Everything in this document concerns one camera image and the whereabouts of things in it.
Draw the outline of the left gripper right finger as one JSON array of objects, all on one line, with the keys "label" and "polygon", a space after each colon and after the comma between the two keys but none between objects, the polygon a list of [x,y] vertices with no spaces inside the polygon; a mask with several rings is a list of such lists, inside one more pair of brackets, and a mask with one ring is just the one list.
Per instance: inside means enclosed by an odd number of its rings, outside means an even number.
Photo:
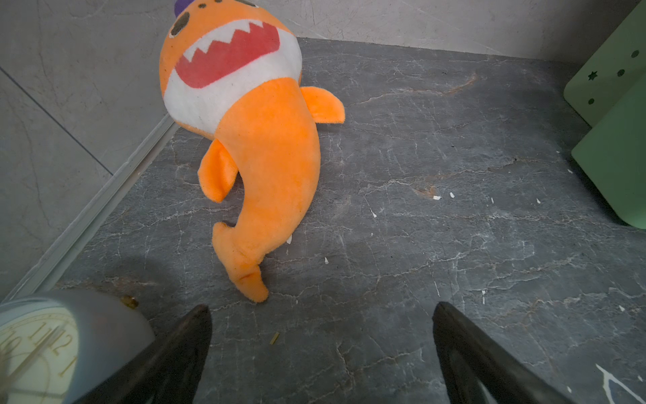
[{"label": "left gripper right finger", "polygon": [[452,403],[571,403],[447,301],[435,307],[433,336]]}]

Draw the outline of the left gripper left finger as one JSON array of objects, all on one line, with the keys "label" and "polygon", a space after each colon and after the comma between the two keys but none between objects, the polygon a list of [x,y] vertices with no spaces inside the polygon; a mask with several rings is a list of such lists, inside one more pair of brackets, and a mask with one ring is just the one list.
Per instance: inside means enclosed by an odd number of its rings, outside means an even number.
[{"label": "left gripper left finger", "polygon": [[77,402],[192,403],[211,337],[209,307],[195,306],[172,330]]}]

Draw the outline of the green two-tier shelf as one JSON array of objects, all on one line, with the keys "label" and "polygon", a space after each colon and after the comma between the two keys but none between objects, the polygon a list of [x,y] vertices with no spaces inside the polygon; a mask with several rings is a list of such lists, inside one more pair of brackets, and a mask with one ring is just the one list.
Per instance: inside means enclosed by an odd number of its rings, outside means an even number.
[{"label": "green two-tier shelf", "polygon": [[645,74],[645,2],[641,1],[568,82],[564,98],[595,126]]}]

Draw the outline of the small grey alarm clock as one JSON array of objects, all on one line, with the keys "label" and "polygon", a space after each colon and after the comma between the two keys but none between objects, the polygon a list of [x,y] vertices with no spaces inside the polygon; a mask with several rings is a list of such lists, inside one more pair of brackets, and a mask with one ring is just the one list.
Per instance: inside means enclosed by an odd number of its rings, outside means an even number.
[{"label": "small grey alarm clock", "polygon": [[48,291],[1,305],[1,401],[73,403],[155,339],[149,321],[97,291]]}]

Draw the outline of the small green cup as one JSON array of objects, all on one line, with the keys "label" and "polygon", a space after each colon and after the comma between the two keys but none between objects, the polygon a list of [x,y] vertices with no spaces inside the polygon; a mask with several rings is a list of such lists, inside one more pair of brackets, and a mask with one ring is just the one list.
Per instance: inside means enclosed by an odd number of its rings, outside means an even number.
[{"label": "small green cup", "polygon": [[576,145],[572,156],[616,215],[645,228],[645,78]]}]

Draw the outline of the orange shark plush toy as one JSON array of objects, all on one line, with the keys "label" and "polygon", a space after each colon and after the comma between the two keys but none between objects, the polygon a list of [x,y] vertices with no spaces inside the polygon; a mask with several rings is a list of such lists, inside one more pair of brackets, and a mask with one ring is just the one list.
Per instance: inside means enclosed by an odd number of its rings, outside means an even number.
[{"label": "orange shark plush toy", "polygon": [[181,127],[210,141],[198,170],[220,203],[243,183],[233,226],[214,225],[212,245],[247,299],[269,295],[265,256],[289,241],[314,199],[321,171],[317,127],[341,124],[343,102],[302,85],[298,39],[249,1],[178,1],[159,59],[161,97]]}]

